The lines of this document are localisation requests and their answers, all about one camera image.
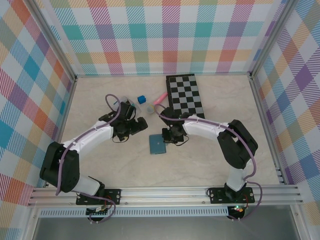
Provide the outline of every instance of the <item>pink marker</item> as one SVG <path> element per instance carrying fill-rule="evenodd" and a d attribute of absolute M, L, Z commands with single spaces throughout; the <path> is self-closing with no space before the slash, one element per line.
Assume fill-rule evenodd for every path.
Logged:
<path fill-rule="evenodd" d="M 146 111 L 149 114 L 153 114 L 155 112 L 155 105 L 156 104 L 160 104 L 165 98 L 166 96 L 168 96 L 168 93 L 165 92 L 164 94 L 162 94 L 157 100 L 155 100 L 153 103 L 150 103 L 147 107 L 146 107 Z"/>

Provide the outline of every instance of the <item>black and white checkerboard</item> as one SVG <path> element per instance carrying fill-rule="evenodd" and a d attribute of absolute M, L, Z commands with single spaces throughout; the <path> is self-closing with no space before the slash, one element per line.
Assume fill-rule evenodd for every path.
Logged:
<path fill-rule="evenodd" d="M 205 118 L 194 74 L 166 76 L 169 105 L 181 115 L 185 112 Z"/>

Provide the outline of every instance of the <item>perforated metal strip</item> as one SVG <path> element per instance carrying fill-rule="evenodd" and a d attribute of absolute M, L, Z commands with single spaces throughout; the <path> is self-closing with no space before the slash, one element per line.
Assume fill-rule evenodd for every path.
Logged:
<path fill-rule="evenodd" d="M 115 211 L 113 217 L 203 217 L 227 216 L 226 206 L 204 207 L 122 207 Z M 84 218 L 85 208 L 42 208 L 40 218 Z"/>

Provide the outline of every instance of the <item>teal square pad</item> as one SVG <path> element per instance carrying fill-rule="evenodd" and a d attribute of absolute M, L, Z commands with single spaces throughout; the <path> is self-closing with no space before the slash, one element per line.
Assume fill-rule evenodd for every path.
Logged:
<path fill-rule="evenodd" d="M 149 136 L 150 154 L 165 154 L 166 144 L 162 134 L 154 134 Z"/>

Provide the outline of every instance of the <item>table surface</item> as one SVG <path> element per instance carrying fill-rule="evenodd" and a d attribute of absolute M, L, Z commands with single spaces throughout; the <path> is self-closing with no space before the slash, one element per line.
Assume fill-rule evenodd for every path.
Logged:
<path fill-rule="evenodd" d="M 257 141 L 257 172 L 251 180 L 263 185 L 279 184 L 247 76 L 198 75 L 196 79 L 206 119 L 240 120 Z M 165 76 L 79 78 L 62 141 L 83 133 L 110 112 L 105 103 L 106 94 L 126 96 L 134 102 L 144 95 L 147 103 L 152 103 L 165 91 Z M 165 154 L 150 154 L 149 135 L 160 134 L 166 125 L 155 113 L 147 113 L 147 103 L 139 107 L 140 117 L 145 118 L 148 128 L 130 136 L 126 143 L 111 140 L 101 143 L 80 162 L 80 172 L 107 187 L 223 185 L 229 164 L 218 141 L 190 136 L 189 142 L 182 146 L 167 145 Z M 163 104 L 169 106 L 167 98 Z"/>

